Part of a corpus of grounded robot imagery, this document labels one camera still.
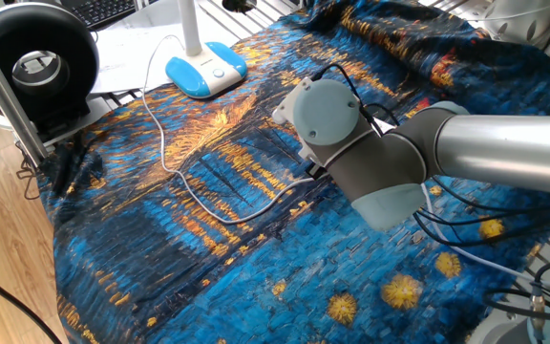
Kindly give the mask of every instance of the blue patterned fabric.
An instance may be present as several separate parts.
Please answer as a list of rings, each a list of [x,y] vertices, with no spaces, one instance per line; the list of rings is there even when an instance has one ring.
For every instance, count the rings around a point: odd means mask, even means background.
[[[474,114],[550,115],[546,55],[491,41],[413,1],[313,1],[234,50],[248,66],[234,90],[207,101],[174,86],[147,95],[166,132],[167,166],[225,217],[255,212],[304,177],[294,129],[270,113],[331,62],[366,103],[381,102],[403,121],[439,100]],[[444,180],[484,204],[550,204],[545,193]],[[162,170],[159,131],[140,101],[59,145],[39,185],[55,230],[58,311],[72,342],[459,343],[486,315],[482,292],[513,282],[422,239],[413,219],[370,229],[331,180],[297,187],[258,219],[223,226]],[[486,215],[428,187],[447,219]],[[476,240],[539,219],[458,234]],[[469,250],[521,269],[544,239]]]

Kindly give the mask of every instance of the white cylindrical object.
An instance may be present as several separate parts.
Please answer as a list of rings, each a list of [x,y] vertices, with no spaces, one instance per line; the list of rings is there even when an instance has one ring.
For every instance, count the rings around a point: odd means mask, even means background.
[[[183,39],[186,43],[186,55],[195,56],[201,53],[199,26],[194,0],[178,0],[180,4],[181,27]]]

